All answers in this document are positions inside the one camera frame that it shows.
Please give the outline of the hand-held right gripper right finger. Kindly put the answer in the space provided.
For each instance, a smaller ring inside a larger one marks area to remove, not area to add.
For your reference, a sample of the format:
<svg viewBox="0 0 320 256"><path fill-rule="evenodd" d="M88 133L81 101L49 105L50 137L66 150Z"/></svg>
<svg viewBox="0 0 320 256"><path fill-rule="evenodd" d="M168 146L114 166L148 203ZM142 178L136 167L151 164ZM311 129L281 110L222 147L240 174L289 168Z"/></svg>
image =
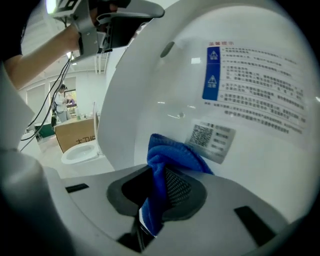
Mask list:
<svg viewBox="0 0 320 256"><path fill-rule="evenodd" d="M240 184L191 170L165 172L169 209L151 256L268 256L289 224Z"/></svg>

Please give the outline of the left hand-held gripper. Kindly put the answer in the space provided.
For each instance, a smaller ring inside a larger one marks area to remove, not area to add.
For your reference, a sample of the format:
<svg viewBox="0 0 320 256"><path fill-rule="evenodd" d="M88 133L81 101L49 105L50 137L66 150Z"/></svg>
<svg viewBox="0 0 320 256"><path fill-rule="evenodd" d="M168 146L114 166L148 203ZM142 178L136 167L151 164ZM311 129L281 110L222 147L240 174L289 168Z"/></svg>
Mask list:
<svg viewBox="0 0 320 256"><path fill-rule="evenodd" d="M103 49L104 32L99 32L92 23L89 0L48 0L46 12L52 18L75 26L79 35L79 55L72 54L71 63L77 63L95 56ZM100 14L98 21L111 19L106 40L106 49L125 47L134 37L141 25L150 18L161 18L165 10L150 1L118 1L117 11Z"/></svg>

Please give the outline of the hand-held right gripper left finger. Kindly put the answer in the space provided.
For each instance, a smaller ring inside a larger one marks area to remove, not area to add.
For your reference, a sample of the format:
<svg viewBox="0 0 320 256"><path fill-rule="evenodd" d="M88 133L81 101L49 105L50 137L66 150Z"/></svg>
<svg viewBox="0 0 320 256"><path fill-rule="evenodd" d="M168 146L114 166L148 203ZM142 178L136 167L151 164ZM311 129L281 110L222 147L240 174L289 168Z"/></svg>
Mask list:
<svg viewBox="0 0 320 256"><path fill-rule="evenodd" d="M53 168L44 172L54 203L71 217L83 216L114 241L141 227L141 207L152 181L147 165L65 179Z"/></svg>

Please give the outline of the person's left hand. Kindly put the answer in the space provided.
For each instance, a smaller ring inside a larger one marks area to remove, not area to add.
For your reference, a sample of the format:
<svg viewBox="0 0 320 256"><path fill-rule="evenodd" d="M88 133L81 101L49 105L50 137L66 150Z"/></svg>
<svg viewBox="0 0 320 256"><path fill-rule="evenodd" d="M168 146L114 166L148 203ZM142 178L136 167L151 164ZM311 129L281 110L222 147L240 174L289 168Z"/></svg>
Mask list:
<svg viewBox="0 0 320 256"><path fill-rule="evenodd" d="M117 0L89 0L89 14L92 20L92 23L97 27L98 21L97 17L105 13L114 13L118 10L118 1Z"/></svg>

